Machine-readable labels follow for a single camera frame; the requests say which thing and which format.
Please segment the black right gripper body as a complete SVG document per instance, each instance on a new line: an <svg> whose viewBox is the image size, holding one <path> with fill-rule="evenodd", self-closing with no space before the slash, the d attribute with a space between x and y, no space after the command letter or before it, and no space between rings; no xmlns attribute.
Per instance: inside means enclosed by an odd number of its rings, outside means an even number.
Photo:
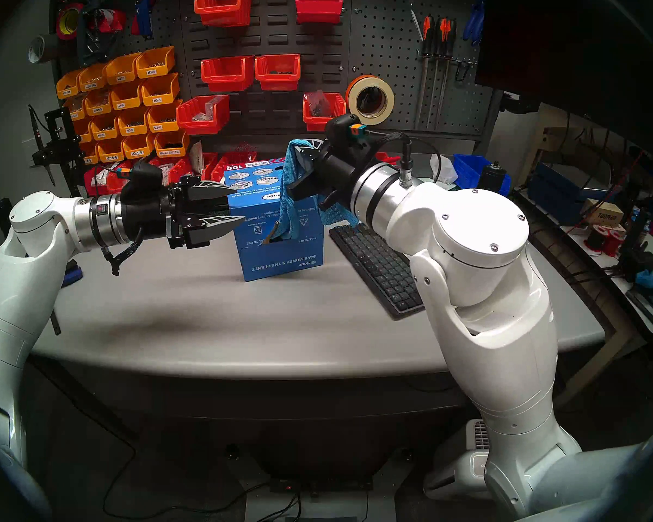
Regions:
<svg viewBox="0 0 653 522"><path fill-rule="evenodd" d="M370 165L370 146L358 145L343 154L305 148L305 170L317 193L316 203L324 225L347 221L358 225L351 211L356 181Z"/></svg>

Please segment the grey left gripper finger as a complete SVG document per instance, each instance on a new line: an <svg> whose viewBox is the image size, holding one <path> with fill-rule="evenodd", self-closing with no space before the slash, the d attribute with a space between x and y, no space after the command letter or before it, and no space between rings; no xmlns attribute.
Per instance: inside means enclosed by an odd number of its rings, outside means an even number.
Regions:
<svg viewBox="0 0 653 522"><path fill-rule="evenodd" d="M188 188L188 200L216 200L236 194L237 189L224 184L201 180Z"/></svg>
<svg viewBox="0 0 653 522"><path fill-rule="evenodd" d="M245 220L245 216L209 216L200 218L201 227L196 230L196 245L202 245L233 232Z"/></svg>

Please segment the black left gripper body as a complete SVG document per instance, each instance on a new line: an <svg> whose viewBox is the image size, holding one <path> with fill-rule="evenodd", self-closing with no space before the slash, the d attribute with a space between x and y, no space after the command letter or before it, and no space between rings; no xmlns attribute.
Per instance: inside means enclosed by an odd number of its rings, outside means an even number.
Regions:
<svg viewBox="0 0 653 522"><path fill-rule="evenodd" d="M129 178L120 193L122 227L131 241L166 238L171 249L209 246L196 245L190 234L200 229L200 202L188 200L189 186L200 178L182 178L163 186L142 178Z"/></svg>

